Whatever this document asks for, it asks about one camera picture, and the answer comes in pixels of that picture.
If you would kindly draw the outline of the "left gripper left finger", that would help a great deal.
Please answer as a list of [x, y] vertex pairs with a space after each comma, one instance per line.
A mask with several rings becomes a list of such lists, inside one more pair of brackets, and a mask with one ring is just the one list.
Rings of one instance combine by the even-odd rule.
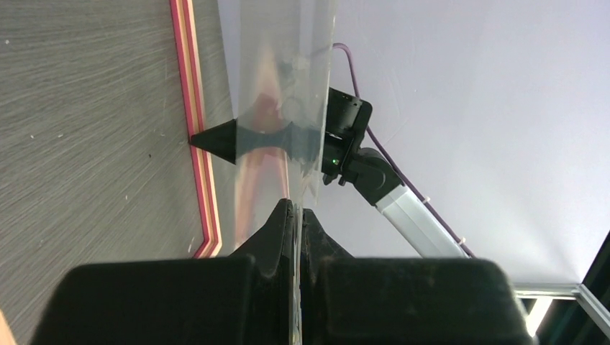
[[56, 287], [33, 344], [289, 344], [290, 200], [235, 252], [86, 264]]

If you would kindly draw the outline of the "transparent acrylic sheet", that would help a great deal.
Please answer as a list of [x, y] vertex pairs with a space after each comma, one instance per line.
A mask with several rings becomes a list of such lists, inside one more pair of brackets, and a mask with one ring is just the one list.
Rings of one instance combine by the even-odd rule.
[[278, 200], [315, 201], [322, 176], [335, 1], [242, 1], [235, 244]]

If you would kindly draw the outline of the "pink wooden picture frame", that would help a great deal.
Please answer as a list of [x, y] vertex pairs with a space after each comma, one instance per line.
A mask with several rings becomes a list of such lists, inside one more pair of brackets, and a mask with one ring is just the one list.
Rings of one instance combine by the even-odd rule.
[[203, 234], [202, 244], [194, 257], [215, 257], [222, 248], [222, 234], [211, 155], [200, 148], [206, 112], [194, 4], [189, 0], [170, 0], [169, 3]]

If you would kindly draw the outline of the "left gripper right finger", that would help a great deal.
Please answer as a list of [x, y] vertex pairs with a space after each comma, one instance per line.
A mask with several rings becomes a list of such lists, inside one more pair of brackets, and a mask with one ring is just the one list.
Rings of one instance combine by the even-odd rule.
[[356, 258], [304, 211], [305, 344], [531, 344], [524, 308], [484, 259]]

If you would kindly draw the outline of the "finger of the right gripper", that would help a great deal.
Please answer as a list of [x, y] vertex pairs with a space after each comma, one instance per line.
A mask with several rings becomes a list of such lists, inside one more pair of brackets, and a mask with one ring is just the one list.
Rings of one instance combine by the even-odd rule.
[[281, 119], [269, 129], [233, 119], [191, 135], [189, 144], [233, 165], [259, 165], [267, 156], [295, 162], [302, 175], [322, 173], [322, 129]]

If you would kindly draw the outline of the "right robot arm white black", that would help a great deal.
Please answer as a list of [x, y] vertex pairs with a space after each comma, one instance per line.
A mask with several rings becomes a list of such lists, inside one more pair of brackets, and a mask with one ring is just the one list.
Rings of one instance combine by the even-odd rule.
[[234, 164], [251, 152], [278, 149], [310, 167], [321, 159], [323, 183], [350, 183], [423, 257], [473, 257], [426, 199], [399, 175], [388, 158], [361, 147], [372, 105], [333, 88], [328, 92], [326, 127], [282, 121], [277, 129], [246, 129], [233, 119], [193, 134], [191, 146]]

